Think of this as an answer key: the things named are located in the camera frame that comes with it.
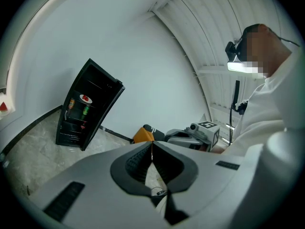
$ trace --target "green bottle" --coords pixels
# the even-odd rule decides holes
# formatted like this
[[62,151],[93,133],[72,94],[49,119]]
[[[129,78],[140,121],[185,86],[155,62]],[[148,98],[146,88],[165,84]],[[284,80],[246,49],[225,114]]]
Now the green bottle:
[[86,105],[86,107],[84,108],[82,114],[83,115],[87,115],[88,111],[89,111],[89,106]]

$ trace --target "black mini fridge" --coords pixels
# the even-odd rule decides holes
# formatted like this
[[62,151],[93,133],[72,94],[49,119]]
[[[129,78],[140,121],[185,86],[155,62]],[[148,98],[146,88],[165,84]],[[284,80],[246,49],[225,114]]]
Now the black mini fridge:
[[84,151],[125,87],[92,59],[83,66],[63,104],[56,144]]

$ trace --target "white light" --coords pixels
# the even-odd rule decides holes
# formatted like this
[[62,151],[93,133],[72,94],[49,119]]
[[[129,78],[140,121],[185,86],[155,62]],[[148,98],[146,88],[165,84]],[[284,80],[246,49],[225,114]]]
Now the white light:
[[227,144],[230,143],[227,139],[225,139],[225,138],[223,138],[223,137],[222,137],[221,139],[223,139]]
[[230,126],[228,124],[225,124],[225,126],[228,127],[228,128],[231,128],[232,130],[235,130],[235,127],[233,127],[233,126]]
[[235,57],[234,62],[228,62],[229,71],[251,74],[254,79],[264,78],[263,69],[258,67],[257,62],[240,62],[236,59],[237,57]]

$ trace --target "marble floor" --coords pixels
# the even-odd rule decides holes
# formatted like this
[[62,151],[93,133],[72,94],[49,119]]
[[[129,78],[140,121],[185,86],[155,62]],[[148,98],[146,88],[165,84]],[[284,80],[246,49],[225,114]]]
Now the marble floor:
[[[99,129],[85,151],[76,147],[55,144],[60,110],[33,127],[8,153],[5,168],[12,189],[29,196],[46,181],[90,155],[109,151],[129,142]],[[159,173],[152,164],[146,177],[146,186],[166,190]],[[152,190],[152,195],[160,191]]]

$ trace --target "black baseboard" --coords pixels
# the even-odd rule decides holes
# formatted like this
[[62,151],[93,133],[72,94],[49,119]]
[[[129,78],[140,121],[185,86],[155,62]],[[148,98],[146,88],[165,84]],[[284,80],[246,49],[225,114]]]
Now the black baseboard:
[[9,144],[7,144],[5,146],[5,148],[3,149],[1,154],[7,155],[11,151],[11,149],[20,141],[20,139],[22,139],[22,137],[24,135],[26,135],[35,125],[37,125],[40,121],[42,121],[43,119],[47,118],[49,115],[51,115],[52,113],[56,112],[57,110],[59,110],[61,108],[62,108],[62,105],[56,107],[55,109],[52,109],[51,111],[48,111],[48,113],[44,114],[43,116],[41,116],[40,118],[38,118],[37,120],[35,120],[31,124],[29,124],[19,134],[17,134],[17,136],[15,136],[9,142]]
[[126,136],[124,136],[124,135],[121,135],[121,134],[119,134],[119,133],[116,133],[116,132],[114,132],[114,131],[112,131],[112,130],[109,130],[109,129],[107,129],[106,127],[103,127],[103,126],[101,126],[101,125],[100,125],[100,129],[101,129],[101,130],[104,130],[105,132],[108,132],[108,133],[110,133],[110,134],[112,134],[112,135],[114,135],[114,136],[117,136],[117,137],[119,137],[119,138],[121,138],[121,139],[127,140],[127,141],[129,141],[129,142],[132,142],[132,141],[133,141],[133,139],[131,139],[131,138],[129,138],[129,137],[126,137]]

